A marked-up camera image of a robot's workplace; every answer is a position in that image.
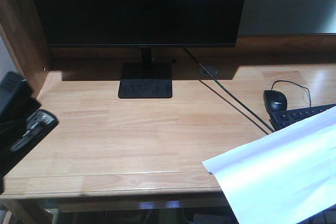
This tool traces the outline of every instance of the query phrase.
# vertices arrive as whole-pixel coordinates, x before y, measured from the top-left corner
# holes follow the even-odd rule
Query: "black keyboard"
[[[273,128],[276,131],[278,131],[283,128],[286,128],[287,126],[290,126],[293,123],[301,121],[305,118],[309,118],[323,111],[326,111],[334,107],[335,105],[336,103],[322,105],[322,106],[302,108],[302,109],[295,109],[295,110],[277,111],[269,115],[270,116],[269,121],[271,122]]]

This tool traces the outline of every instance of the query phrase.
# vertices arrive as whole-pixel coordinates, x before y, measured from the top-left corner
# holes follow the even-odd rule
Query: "computer mouse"
[[[287,110],[287,99],[285,95],[276,90],[264,91],[264,103],[268,114],[276,111]]]

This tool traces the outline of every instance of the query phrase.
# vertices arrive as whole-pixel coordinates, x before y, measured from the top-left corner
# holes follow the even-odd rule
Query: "desk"
[[[38,100],[60,123],[5,177],[0,199],[56,198],[62,211],[225,205],[202,161],[265,136],[254,119],[212,80],[174,79],[173,98],[139,100],[118,99],[118,80],[62,80],[75,72],[95,76],[88,62],[59,61],[65,70],[49,72]],[[198,72],[192,60],[178,64],[173,76]],[[313,106],[335,103],[335,63],[240,65],[221,82],[268,121],[262,94],[278,79],[309,87]],[[309,106],[300,88],[275,89],[288,109]]]

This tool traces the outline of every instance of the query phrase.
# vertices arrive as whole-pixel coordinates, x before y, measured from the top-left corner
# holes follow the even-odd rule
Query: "monitor base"
[[[125,63],[119,85],[119,98],[171,98],[172,67],[170,63]]]

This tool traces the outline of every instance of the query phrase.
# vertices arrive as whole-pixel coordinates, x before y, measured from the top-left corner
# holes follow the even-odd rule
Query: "paper sheet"
[[[336,204],[336,107],[203,162],[240,224],[294,224]]]

